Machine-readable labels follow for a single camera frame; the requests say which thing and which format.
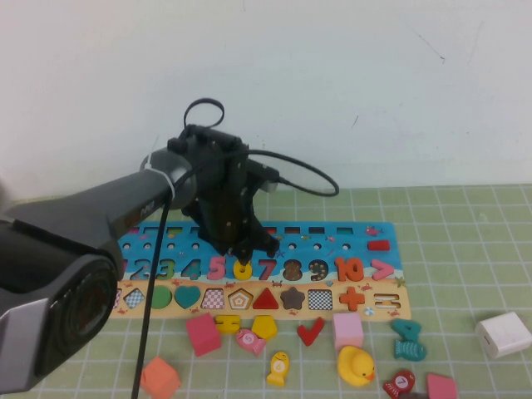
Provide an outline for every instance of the yellow fish toy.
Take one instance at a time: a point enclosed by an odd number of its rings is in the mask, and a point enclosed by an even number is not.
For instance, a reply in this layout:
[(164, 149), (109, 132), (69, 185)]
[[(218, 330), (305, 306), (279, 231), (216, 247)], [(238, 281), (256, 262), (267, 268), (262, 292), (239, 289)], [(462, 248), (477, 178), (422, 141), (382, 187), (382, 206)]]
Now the yellow fish toy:
[(284, 377), (288, 373), (290, 361), (285, 352), (277, 352), (272, 357), (271, 370), (272, 372), (266, 377), (269, 384), (284, 387)]

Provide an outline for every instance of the orange plus sign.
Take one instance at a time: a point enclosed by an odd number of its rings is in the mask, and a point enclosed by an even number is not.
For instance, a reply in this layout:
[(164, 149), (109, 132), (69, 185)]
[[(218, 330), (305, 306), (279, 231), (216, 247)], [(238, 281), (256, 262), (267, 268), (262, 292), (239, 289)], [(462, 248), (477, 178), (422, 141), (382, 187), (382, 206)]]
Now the orange plus sign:
[(340, 295), (340, 303), (346, 304), (351, 312), (356, 312), (358, 305), (362, 305), (365, 302), (364, 295), (357, 293), (354, 287), (349, 287), (347, 293)]

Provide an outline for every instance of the yellow rubber duck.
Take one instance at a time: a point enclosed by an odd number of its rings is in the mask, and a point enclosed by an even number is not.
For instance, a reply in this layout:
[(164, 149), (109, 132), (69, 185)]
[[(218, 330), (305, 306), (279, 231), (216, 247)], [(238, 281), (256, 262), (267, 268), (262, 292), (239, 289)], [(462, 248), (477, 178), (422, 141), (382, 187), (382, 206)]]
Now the yellow rubber duck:
[(338, 373), (348, 384), (363, 387), (375, 378), (375, 363), (362, 349), (343, 347), (338, 355)]

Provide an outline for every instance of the orange cube block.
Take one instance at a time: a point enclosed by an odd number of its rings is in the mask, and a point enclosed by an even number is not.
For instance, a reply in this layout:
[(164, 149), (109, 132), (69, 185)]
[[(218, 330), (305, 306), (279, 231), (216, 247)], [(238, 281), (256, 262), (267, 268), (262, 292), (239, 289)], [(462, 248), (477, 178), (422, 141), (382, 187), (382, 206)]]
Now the orange cube block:
[(170, 399), (181, 386), (181, 380), (172, 366), (156, 357), (142, 370), (140, 386), (154, 399)]

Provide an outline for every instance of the green circle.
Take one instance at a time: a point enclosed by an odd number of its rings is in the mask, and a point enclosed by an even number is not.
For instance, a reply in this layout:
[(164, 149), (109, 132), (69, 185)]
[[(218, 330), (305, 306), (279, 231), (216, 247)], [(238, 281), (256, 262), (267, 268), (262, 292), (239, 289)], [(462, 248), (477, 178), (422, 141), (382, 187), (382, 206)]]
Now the green circle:
[(152, 309), (166, 308), (172, 302), (172, 292), (164, 285), (159, 285), (153, 289)]

